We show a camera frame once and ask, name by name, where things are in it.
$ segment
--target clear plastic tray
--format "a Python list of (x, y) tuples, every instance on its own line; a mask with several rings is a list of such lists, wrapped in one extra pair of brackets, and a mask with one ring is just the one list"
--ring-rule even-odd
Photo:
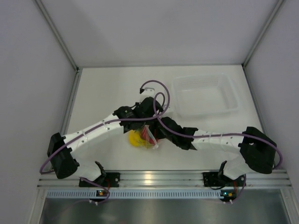
[(174, 105), (182, 117), (219, 114), (239, 109), (231, 79), (223, 73), (177, 77), (172, 81)]

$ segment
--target metal rail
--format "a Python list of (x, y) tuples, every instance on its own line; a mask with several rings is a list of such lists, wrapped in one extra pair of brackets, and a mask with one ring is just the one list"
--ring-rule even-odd
[[(169, 171), (113, 171), (119, 172), (120, 189), (209, 189), (204, 186), (203, 172), (210, 170)], [(79, 189), (79, 179), (70, 176), (58, 180), (55, 174), (42, 175), (38, 189)], [(291, 189), (285, 170), (274, 170), (272, 174), (247, 174), (247, 189)]]
[(67, 59), (69, 60), (71, 66), (73, 67), (74, 70), (78, 70), (78, 66), (76, 65), (73, 57), (70, 54), (70, 51), (68, 50), (64, 40), (62, 39), (60, 33), (58, 32), (58, 29), (56, 28), (50, 14), (48, 13), (46, 7), (44, 6), (44, 4), (42, 3), (41, 0), (33, 0), (36, 4), (36, 6), (38, 7), (38, 9), (40, 10), (40, 12), (42, 13), (44, 19), (46, 20), (50, 30), (52, 31), (55, 39), (57, 40), (59, 46), (61, 47), (62, 51), (64, 52), (65, 56), (67, 57)]
[(60, 128), (60, 133), (62, 135), (67, 133), (67, 129), (69, 127), (69, 123), (70, 123), (70, 119), (71, 119), (71, 112), (72, 112), (74, 104), (75, 104), (75, 99), (76, 99), (81, 75), (82, 75), (82, 69), (79, 69), (78, 71), (76, 71), (75, 78), (74, 78), (73, 84), (71, 86), (71, 92), (68, 97), (66, 109), (64, 112), (63, 121), (62, 121), (61, 128)]

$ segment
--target white platform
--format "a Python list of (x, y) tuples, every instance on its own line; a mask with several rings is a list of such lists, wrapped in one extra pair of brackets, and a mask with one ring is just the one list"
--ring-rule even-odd
[[(214, 132), (242, 132), (247, 126), (261, 130), (242, 67), (230, 65), (83, 69), (68, 133), (98, 122), (120, 106), (132, 106), (139, 100), (139, 88), (147, 80), (157, 79), (171, 89), (173, 77), (216, 72), (224, 72), (232, 78), (242, 103), (240, 110), (198, 119), (182, 119), (174, 114), (173, 119), (182, 126)], [(163, 91), (158, 84), (151, 86)], [(91, 148), (86, 157), (99, 161), (106, 170), (206, 170), (219, 169), (220, 164), (233, 155), (208, 150), (185, 151), (167, 140), (163, 140), (158, 149), (136, 148), (124, 134)]]

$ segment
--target white enclosure wall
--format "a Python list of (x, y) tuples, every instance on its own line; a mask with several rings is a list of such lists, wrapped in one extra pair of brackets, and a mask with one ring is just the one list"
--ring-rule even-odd
[(74, 70), (31, 0), (0, 3), (0, 223), (25, 223)]
[(299, 198), (299, 1), (287, 0), (246, 68), (267, 134)]
[(277, 0), (42, 0), (77, 66), (241, 64)]

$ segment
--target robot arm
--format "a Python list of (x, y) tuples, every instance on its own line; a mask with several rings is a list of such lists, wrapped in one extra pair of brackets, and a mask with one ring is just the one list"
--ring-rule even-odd
[[(195, 136), (185, 138), (165, 129), (157, 119), (146, 119), (155, 114), (153, 96), (153, 89), (145, 89), (141, 93), (140, 103), (136, 103), (134, 109), (122, 106), (104, 120), (81, 131), (65, 136), (59, 133), (54, 134), (49, 144), (48, 157), (60, 147), (65, 146), (50, 160), (57, 178), (64, 179), (70, 175), (76, 175), (101, 184), (106, 177), (103, 167), (97, 161), (82, 159), (81, 154), (86, 153), (89, 146), (99, 144), (112, 136), (137, 130), (144, 125), (149, 125), (150, 129), (155, 130), (158, 139), (166, 138), (183, 150), (216, 150), (236, 154), (235, 159), (222, 164), (219, 172), (230, 180), (253, 171), (264, 174), (272, 172), (275, 150), (262, 142), (241, 136), (222, 136), (222, 134), (219, 134), (219, 137), (195, 138), (216, 133), (209, 133), (194, 127), (181, 127), (167, 116), (161, 118), (162, 123), (170, 130), (182, 135)], [(163, 110), (158, 102), (156, 102), (156, 108)], [(248, 127), (243, 133), (265, 139), (276, 145), (256, 128)]]

